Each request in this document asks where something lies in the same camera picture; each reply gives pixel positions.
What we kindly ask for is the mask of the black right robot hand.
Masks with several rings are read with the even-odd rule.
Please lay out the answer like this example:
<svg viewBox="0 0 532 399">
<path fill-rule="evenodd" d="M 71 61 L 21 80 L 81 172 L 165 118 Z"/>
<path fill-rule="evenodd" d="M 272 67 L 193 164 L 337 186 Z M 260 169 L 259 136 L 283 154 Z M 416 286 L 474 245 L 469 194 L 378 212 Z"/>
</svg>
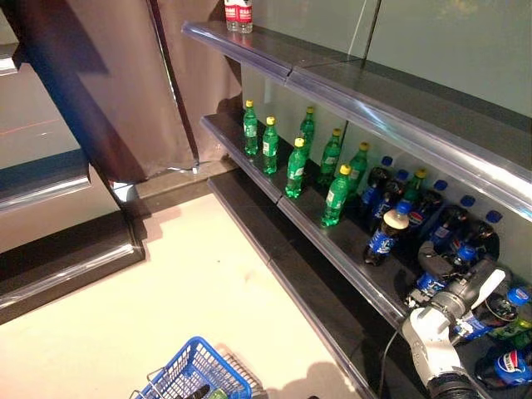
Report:
<svg viewBox="0 0 532 399">
<path fill-rule="evenodd" d="M 437 253 L 431 241 L 421 245 L 417 260 L 433 280 L 431 286 L 418 289 L 419 304 L 452 313 L 455 318 L 478 307 L 506 277 L 505 270 L 490 258 L 471 265 L 464 257 Z"/>
</svg>

